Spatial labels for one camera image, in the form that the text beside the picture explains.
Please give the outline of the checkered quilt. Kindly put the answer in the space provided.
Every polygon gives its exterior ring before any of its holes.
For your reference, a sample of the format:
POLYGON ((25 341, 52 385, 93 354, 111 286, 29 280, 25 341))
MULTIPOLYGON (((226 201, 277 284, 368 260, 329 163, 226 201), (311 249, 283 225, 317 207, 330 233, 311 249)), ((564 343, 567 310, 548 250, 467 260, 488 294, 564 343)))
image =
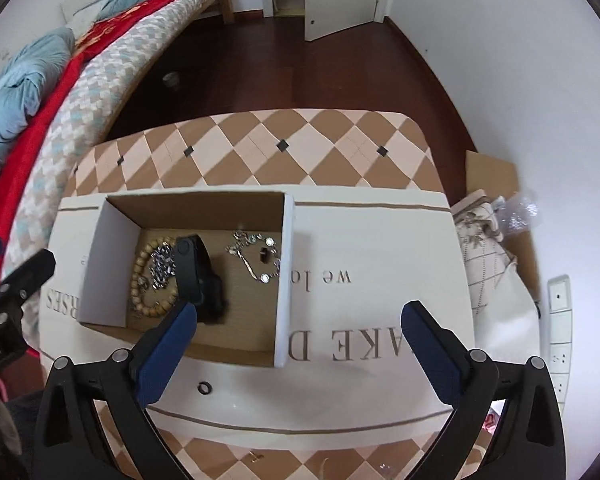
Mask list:
POLYGON ((0 277, 44 248, 81 157, 109 132, 158 56, 216 0, 175 0, 142 18, 84 67, 47 131, 10 231, 0 277))

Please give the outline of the patterned fabric bag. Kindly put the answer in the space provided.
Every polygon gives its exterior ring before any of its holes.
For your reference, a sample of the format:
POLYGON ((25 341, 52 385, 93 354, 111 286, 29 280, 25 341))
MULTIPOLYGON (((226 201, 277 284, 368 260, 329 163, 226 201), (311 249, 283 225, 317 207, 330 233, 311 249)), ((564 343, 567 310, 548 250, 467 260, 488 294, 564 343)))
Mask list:
POLYGON ((476 346, 495 361, 526 362, 540 353, 539 313, 504 246, 498 218, 478 190, 452 207, 474 321, 476 346))

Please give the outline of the white cardboard box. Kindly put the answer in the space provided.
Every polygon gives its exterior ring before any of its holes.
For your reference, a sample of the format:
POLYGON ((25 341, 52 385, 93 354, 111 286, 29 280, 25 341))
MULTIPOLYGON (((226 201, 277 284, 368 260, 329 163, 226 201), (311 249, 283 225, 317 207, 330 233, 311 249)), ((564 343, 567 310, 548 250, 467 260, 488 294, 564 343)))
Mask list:
POLYGON ((290 334, 294 199, 280 191, 108 195, 76 319, 122 338, 168 302, 195 308, 194 358, 282 367, 290 334))

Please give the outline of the white power strip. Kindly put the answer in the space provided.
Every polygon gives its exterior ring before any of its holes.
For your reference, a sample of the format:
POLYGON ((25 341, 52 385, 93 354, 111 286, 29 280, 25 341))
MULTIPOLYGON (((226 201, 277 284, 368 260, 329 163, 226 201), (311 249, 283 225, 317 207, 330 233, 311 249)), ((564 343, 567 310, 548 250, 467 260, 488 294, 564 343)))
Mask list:
POLYGON ((548 307, 550 308, 548 369, 559 409, 563 411, 569 386, 572 356, 572 304, 568 275, 552 278, 548 282, 548 307))

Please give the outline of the clear plastic wrap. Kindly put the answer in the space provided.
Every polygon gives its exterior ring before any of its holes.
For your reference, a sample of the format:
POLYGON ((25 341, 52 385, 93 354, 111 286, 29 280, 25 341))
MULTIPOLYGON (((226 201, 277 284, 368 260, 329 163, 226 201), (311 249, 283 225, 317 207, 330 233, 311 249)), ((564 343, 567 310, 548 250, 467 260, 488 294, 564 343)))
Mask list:
POLYGON ((524 193, 516 193, 496 211, 498 225, 505 237, 529 232, 540 222, 540 212, 535 199, 524 193))

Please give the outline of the light blue blanket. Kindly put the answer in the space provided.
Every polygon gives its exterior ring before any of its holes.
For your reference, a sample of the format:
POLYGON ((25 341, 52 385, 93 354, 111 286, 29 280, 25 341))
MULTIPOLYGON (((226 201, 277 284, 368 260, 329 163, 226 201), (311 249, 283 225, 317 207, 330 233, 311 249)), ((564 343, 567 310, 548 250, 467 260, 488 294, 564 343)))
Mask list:
POLYGON ((0 173, 10 151, 60 81, 87 26, 113 18, 146 0, 90 0, 72 19, 16 53, 0 73, 0 173))

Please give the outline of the flat brown cardboard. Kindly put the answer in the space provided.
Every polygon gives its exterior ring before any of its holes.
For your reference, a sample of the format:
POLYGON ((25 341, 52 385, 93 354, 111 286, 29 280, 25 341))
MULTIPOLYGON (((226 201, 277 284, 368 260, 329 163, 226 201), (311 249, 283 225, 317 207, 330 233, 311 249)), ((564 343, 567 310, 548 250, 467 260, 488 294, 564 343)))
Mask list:
POLYGON ((524 204, 535 202, 519 182, 512 162, 486 154, 466 152, 466 191, 483 191, 494 207, 504 247, 517 259, 517 272, 534 301, 541 299, 541 280, 531 234, 531 220, 524 220, 524 204))

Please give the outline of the red blanket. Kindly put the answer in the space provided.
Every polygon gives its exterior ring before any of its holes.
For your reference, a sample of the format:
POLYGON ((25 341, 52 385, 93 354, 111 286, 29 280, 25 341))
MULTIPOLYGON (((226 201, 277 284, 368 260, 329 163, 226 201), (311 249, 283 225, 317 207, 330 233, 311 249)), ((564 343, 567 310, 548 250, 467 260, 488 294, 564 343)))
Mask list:
POLYGON ((27 180, 41 151, 43 141, 62 102, 79 79, 88 62, 146 18, 175 0, 145 0, 128 10, 95 22, 79 41, 79 49, 68 63, 50 96, 30 124, 16 137, 15 146, 0 172, 0 240, 7 243, 27 180))

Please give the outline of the cream printed tablecloth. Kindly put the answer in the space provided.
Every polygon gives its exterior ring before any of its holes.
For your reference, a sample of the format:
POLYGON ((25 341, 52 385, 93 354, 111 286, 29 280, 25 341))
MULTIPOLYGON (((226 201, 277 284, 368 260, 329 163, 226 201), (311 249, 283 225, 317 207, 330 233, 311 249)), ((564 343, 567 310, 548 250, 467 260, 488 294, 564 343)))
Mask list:
POLYGON ((72 167, 40 300, 45 359, 105 359, 162 318, 146 247, 196 234, 224 287, 150 416, 203 479, 400 479, 449 415, 404 340, 421 301, 467 347, 452 214, 411 118, 260 110, 153 128, 72 167))

